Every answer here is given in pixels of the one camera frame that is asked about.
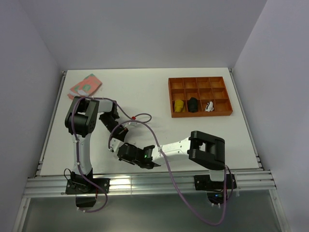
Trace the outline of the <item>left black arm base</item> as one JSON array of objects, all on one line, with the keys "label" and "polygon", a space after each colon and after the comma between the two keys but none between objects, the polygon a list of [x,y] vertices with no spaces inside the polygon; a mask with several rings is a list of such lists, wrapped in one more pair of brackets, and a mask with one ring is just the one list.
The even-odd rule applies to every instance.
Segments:
[{"label": "left black arm base", "polygon": [[64,177],[67,181],[65,194],[75,195],[75,204],[80,210],[90,210],[95,206],[99,194],[107,196],[109,193],[110,179],[94,178],[93,171],[85,176],[85,180],[81,175],[66,168]]}]

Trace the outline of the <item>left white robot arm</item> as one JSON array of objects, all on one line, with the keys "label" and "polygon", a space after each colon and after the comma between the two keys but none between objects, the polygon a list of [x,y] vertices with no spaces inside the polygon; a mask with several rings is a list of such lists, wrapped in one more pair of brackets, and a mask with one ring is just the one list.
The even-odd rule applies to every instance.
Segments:
[{"label": "left white robot arm", "polygon": [[80,177],[77,188],[83,193],[89,193],[94,187],[92,164],[90,160],[90,139],[95,129],[97,119],[110,132],[111,143],[109,150],[116,151],[125,140],[128,129],[119,126],[118,103],[107,98],[74,97],[65,118],[65,127],[72,136],[74,143],[73,172]]}]

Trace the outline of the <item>white black striped sock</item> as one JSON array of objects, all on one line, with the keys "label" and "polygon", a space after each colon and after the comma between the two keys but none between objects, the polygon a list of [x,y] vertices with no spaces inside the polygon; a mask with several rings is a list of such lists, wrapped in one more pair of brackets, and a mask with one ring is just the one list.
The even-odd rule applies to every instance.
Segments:
[{"label": "white black striped sock", "polygon": [[212,101],[207,102],[205,107],[205,112],[212,112],[214,111],[214,105]]}]

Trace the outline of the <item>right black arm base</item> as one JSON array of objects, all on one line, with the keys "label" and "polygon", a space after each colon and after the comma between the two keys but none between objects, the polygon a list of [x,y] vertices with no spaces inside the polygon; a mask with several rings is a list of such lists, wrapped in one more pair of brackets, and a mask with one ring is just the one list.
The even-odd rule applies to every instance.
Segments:
[{"label": "right black arm base", "polygon": [[[235,175],[227,171],[225,175],[225,194],[226,201],[232,196],[237,189]],[[224,203],[224,182],[212,181],[209,174],[194,175],[194,184],[196,191],[205,191],[208,200],[214,205],[222,205]]]}]

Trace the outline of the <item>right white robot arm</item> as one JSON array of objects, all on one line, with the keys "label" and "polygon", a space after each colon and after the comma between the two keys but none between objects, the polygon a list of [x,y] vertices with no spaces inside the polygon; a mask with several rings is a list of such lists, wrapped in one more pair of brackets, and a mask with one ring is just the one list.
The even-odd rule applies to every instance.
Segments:
[{"label": "right white robot arm", "polygon": [[143,149],[112,139],[112,148],[120,161],[153,169],[166,161],[191,160],[210,171],[209,183],[220,188],[225,178],[225,140],[201,131],[192,131],[190,136],[166,145],[150,145]]}]

